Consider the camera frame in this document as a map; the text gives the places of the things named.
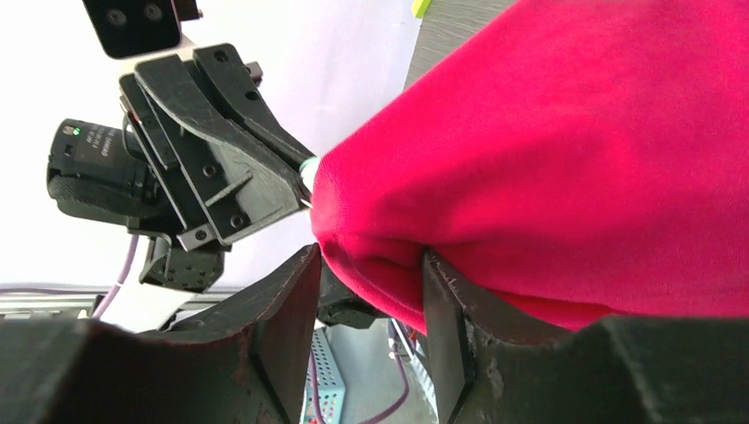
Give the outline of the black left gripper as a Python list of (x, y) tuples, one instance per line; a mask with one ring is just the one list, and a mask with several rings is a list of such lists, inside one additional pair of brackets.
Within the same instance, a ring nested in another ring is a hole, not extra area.
[(233, 45), (136, 64), (118, 82), (125, 120), (159, 185), (159, 212), (127, 228), (186, 252), (231, 244), (308, 206), (314, 154), (264, 101)]

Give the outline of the pink red garment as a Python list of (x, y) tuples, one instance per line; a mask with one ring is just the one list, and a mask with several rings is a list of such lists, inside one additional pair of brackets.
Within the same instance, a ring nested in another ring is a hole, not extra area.
[(520, 1), (328, 152), (334, 273), (426, 328), (431, 248), (531, 316), (748, 313), (748, 4)]

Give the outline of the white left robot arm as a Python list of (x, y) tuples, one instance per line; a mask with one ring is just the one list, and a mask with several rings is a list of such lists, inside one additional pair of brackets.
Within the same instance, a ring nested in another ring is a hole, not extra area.
[[(132, 130), (60, 126), (47, 189), (69, 216), (150, 240), (147, 284), (204, 292), (232, 244), (305, 208), (311, 152), (275, 120), (229, 44), (137, 64), (119, 81)], [(93, 319), (1, 324), (4, 423), (296, 423), (321, 256), (140, 334)]]

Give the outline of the round white brooch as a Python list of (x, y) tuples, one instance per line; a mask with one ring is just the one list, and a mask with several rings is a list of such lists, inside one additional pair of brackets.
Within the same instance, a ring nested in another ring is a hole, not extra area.
[(307, 158), (299, 166), (299, 175), (301, 180), (308, 192), (312, 192), (314, 189), (314, 180), (319, 169), (321, 158), (319, 156), (313, 156)]

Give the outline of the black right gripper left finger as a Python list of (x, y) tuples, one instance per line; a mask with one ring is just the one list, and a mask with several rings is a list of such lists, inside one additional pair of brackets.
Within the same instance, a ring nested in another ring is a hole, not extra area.
[(4, 423), (296, 423), (321, 255), (301, 248), (260, 282), (172, 331), (95, 320), (1, 324)]

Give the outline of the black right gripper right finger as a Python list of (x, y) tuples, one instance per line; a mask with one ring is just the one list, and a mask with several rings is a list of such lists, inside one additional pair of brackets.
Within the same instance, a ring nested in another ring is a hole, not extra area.
[(428, 358), (442, 423), (745, 423), (745, 320), (609, 316), (539, 321), (422, 262)]

